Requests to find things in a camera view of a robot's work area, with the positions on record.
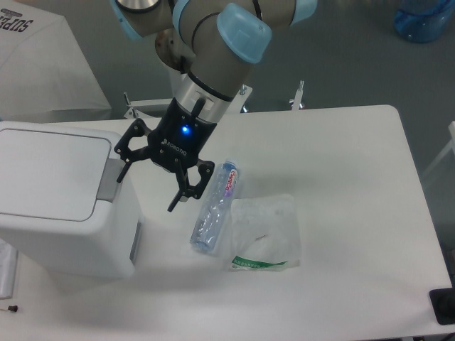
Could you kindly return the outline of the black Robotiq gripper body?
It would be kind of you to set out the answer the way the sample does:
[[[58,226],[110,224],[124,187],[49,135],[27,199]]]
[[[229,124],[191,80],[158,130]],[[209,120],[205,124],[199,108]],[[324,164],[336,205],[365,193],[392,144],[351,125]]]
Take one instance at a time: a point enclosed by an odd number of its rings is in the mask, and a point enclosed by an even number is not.
[[[176,172],[176,162],[187,170],[196,166],[199,153],[213,133],[216,123],[202,120],[205,100],[200,98],[192,110],[184,109],[173,99],[160,122],[148,135],[150,159],[170,173]]]

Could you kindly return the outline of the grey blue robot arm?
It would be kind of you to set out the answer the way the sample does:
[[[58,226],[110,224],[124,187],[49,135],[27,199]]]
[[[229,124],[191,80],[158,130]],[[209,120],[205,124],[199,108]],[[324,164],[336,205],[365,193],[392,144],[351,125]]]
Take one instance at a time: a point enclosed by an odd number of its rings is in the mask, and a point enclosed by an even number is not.
[[[215,165],[200,151],[250,70],[262,60],[275,28],[312,16],[315,1],[113,1],[131,38],[172,29],[195,55],[154,129],[135,119],[115,147],[131,166],[149,159],[175,175],[175,202],[202,196]]]

